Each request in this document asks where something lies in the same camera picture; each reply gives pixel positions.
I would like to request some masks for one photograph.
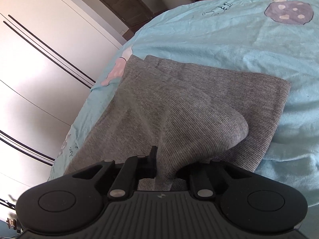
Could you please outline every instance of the light blue bedsheet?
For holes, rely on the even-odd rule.
[[[314,11],[312,20],[304,25],[283,24],[267,17],[264,12],[271,0],[200,1],[153,19],[106,66],[71,127],[71,136],[63,154],[56,159],[50,178],[63,174],[112,99],[120,78],[106,87],[100,83],[129,46],[142,59],[151,54],[180,62],[266,73],[288,80],[291,91],[256,173],[304,194],[313,207],[301,231],[309,238],[319,238],[319,0],[298,1],[309,3]],[[302,11],[298,17],[303,18]]]

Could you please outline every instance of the ribbed black surface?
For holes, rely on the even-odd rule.
[[[25,232],[21,239],[305,239],[297,231],[284,235],[254,235],[233,227],[213,203],[197,201],[186,191],[137,191],[113,202],[90,227],[72,235],[42,236]]]

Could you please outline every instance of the cartoon print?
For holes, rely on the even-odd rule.
[[[63,144],[61,146],[60,153],[59,153],[58,157],[63,153],[63,149],[66,148],[66,145],[68,144],[68,139],[70,138],[70,136],[71,136],[71,134],[68,134],[66,136],[66,138],[65,138],[65,140],[64,140],[64,142],[63,142]]]
[[[122,53],[122,56],[115,60],[115,66],[112,71],[108,74],[107,78],[101,82],[101,85],[108,86],[110,81],[117,78],[122,77],[124,73],[124,68],[127,60],[133,54],[132,47],[128,47]]]
[[[302,1],[273,0],[265,15],[275,22],[303,25],[312,20],[314,11],[309,3]]]
[[[202,13],[202,15],[206,15],[207,13],[210,13],[211,15],[217,15],[217,14],[220,14],[220,13],[227,11],[231,6],[233,6],[232,3],[225,2],[225,3],[223,3],[223,5],[217,6],[216,8],[214,8],[213,10],[211,10],[209,12]]]

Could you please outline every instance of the gray blanket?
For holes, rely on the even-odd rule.
[[[158,173],[140,189],[170,190],[181,167],[220,159],[254,171],[290,85],[277,77],[132,55],[119,87],[65,173],[158,146]],[[175,181],[173,187],[181,186]]]

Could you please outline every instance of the pink cartoon print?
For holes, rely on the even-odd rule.
[[[117,77],[122,77],[124,73],[125,64],[132,54],[132,47],[128,47],[127,49],[125,49],[122,53],[122,56],[115,60],[115,66],[113,67],[112,71],[108,74],[107,78],[101,82],[101,85],[108,86],[111,80]]]
[[[66,148],[67,144],[68,144],[68,139],[70,138],[71,134],[68,134],[61,146],[61,149],[60,149],[60,153],[58,155],[58,157],[63,153],[63,150]]]

